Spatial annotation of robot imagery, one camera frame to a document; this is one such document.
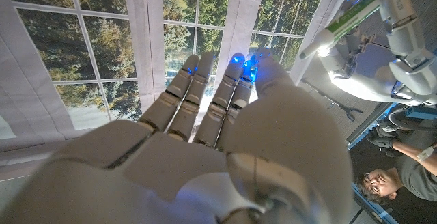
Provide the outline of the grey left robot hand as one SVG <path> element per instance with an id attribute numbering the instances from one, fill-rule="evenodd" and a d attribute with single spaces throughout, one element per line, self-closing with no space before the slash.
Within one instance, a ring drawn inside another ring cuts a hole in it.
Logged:
<path id="1" fill-rule="evenodd" d="M 357 98 L 436 105 L 436 56 L 411 0 L 344 2 L 300 58 L 312 54 L 335 86 Z"/>

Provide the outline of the person's black gloved hand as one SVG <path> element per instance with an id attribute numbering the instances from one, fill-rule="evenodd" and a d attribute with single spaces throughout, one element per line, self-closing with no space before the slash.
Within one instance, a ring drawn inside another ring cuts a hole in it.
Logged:
<path id="1" fill-rule="evenodd" d="M 398 137 L 384 135 L 383 131 L 377 127 L 373 127 L 365 138 L 379 148 L 392 148 L 393 142 L 398 140 Z"/>

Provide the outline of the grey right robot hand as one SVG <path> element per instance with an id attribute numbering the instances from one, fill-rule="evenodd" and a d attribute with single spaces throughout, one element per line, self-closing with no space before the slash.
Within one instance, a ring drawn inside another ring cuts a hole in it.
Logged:
<path id="1" fill-rule="evenodd" d="M 268 49 L 235 54 L 197 131 L 212 56 L 190 56 L 138 121 L 54 152 L 2 223 L 345 223 L 352 166 L 334 119 Z"/>

